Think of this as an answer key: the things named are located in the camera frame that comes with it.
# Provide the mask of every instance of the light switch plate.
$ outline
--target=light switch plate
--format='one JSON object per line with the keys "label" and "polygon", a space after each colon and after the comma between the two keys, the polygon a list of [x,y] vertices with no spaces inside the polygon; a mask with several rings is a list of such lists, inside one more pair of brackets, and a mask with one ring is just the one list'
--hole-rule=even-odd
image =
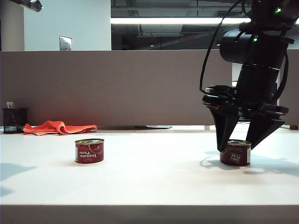
{"label": "light switch plate", "polygon": [[71,50],[71,38],[60,36],[59,37],[59,47],[60,50]]}

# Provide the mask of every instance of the ceiling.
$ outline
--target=ceiling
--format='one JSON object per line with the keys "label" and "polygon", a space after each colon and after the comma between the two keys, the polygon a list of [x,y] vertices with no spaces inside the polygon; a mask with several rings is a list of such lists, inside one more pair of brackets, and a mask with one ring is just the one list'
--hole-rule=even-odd
{"label": "ceiling", "polygon": [[[111,0],[111,17],[222,17],[233,3],[235,0]],[[229,17],[246,16],[237,6]],[[112,24],[113,49],[206,49],[215,27]],[[237,27],[223,25],[217,39]]]}

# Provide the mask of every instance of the red can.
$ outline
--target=red can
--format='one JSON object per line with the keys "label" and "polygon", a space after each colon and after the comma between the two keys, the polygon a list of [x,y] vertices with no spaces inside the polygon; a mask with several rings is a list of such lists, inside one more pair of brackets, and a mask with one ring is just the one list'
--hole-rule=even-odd
{"label": "red can", "polygon": [[104,159],[103,139],[83,139],[75,141],[76,162],[94,163]]}
{"label": "red can", "polygon": [[220,152],[220,161],[234,166],[247,166],[250,164],[251,142],[231,139]]}

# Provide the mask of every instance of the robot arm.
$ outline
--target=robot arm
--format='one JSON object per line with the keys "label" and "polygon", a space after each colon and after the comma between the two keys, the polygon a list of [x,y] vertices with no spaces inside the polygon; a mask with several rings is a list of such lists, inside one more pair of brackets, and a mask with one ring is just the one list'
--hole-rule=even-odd
{"label": "robot arm", "polygon": [[[215,121],[219,151],[223,151],[238,121],[250,121],[246,140],[251,141],[253,149],[285,123],[280,116],[288,113],[288,108],[277,106],[276,101],[286,83],[286,50],[294,43],[285,35],[299,17],[299,2],[252,0],[248,16],[251,22],[228,31],[220,44],[224,60],[242,64],[237,86],[211,86],[202,90],[204,104]],[[284,58],[283,80],[279,89],[273,90]]]}
{"label": "robot arm", "polygon": [[14,3],[27,7],[36,12],[41,11],[43,8],[39,0],[11,0]]}

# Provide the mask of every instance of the can lid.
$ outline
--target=can lid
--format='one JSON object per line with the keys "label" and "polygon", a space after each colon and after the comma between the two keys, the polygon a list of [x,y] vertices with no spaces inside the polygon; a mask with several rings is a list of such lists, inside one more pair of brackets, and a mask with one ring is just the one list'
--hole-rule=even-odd
{"label": "can lid", "polygon": [[245,140],[230,139],[228,140],[228,144],[233,146],[250,146],[251,142]]}
{"label": "can lid", "polygon": [[82,139],[82,140],[75,141],[76,144],[81,144],[81,145],[84,145],[84,144],[93,145],[93,144],[99,144],[102,142],[104,142],[103,139]]}

